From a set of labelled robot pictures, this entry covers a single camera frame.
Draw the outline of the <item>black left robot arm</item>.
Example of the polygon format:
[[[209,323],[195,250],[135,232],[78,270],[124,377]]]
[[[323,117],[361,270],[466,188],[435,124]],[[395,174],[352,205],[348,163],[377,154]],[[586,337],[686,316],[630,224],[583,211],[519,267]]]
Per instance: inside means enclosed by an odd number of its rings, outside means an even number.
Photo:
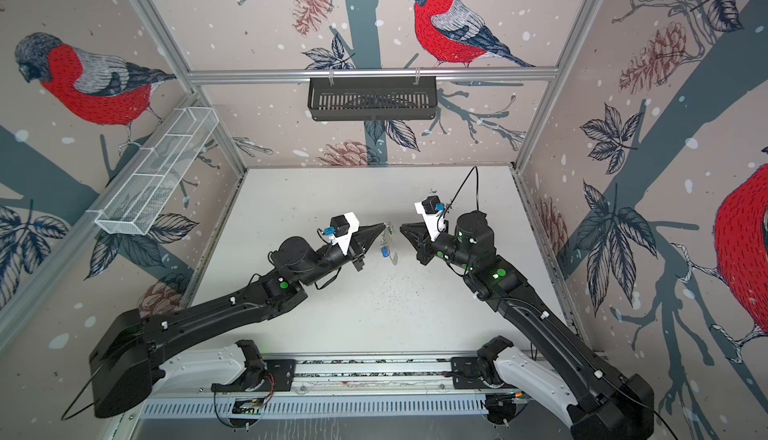
[[[384,223],[348,230],[318,249],[292,236],[270,253],[267,274],[218,298],[182,310],[143,317],[119,314],[88,357],[94,415],[110,418],[139,405],[165,376],[161,365],[177,354],[244,325],[284,315],[307,298],[306,286],[364,256],[386,230]]]

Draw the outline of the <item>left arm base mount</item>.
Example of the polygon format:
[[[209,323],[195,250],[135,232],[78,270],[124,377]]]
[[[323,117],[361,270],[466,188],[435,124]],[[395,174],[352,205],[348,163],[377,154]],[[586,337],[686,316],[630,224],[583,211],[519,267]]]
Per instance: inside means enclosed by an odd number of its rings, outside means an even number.
[[[214,393],[288,392],[291,390],[297,362],[295,359],[264,359],[253,340],[238,340],[244,355],[242,372],[226,384],[213,383]]]

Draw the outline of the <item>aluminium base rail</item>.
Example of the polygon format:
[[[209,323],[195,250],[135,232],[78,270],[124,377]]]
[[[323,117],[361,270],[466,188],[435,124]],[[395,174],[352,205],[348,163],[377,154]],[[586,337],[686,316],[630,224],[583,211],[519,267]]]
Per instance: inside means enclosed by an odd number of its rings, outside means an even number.
[[[519,388],[457,390],[442,373],[450,359],[298,359],[288,392],[214,393],[202,385],[206,363],[177,370],[170,385],[147,400],[143,419],[221,420],[245,428],[260,420],[373,416],[500,415],[503,420],[536,402]],[[261,415],[233,415],[237,399],[266,398]]]

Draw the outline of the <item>black wall basket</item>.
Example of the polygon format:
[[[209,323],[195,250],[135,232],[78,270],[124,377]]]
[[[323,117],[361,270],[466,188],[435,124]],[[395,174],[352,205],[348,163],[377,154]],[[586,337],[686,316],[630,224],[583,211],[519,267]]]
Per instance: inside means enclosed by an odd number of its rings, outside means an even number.
[[[426,120],[438,110],[436,78],[313,78],[315,121]]]

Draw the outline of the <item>small circuit board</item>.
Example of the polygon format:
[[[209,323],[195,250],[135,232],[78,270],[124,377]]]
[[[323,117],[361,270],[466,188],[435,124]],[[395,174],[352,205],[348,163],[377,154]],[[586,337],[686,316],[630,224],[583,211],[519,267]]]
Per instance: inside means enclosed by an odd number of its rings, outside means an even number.
[[[263,413],[265,405],[268,403],[266,398],[237,399],[232,407],[232,414],[258,416]]]

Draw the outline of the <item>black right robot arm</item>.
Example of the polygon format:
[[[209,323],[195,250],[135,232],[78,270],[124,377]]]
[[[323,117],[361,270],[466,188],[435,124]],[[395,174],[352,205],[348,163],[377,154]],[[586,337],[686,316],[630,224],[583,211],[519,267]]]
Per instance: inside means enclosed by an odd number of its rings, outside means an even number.
[[[485,213],[458,218],[449,232],[442,218],[400,227],[428,264],[439,258],[454,266],[476,298],[515,326],[548,361],[523,357],[502,336],[477,352],[481,378],[490,386],[521,389],[556,416],[575,439],[648,439],[654,433],[654,392],[640,375],[626,376],[594,353],[543,302],[526,277],[498,254]]]

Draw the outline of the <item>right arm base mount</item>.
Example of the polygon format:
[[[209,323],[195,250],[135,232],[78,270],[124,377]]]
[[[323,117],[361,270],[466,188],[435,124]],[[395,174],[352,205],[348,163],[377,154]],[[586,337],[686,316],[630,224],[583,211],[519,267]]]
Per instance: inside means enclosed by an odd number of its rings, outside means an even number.
[[[504,380],[495,364],[499,355],[512,347],[511,340],[497,335],[484,343],[474,356],[452,357],[450,369],[442,375],[451,379],[457,390],[516,388]]]

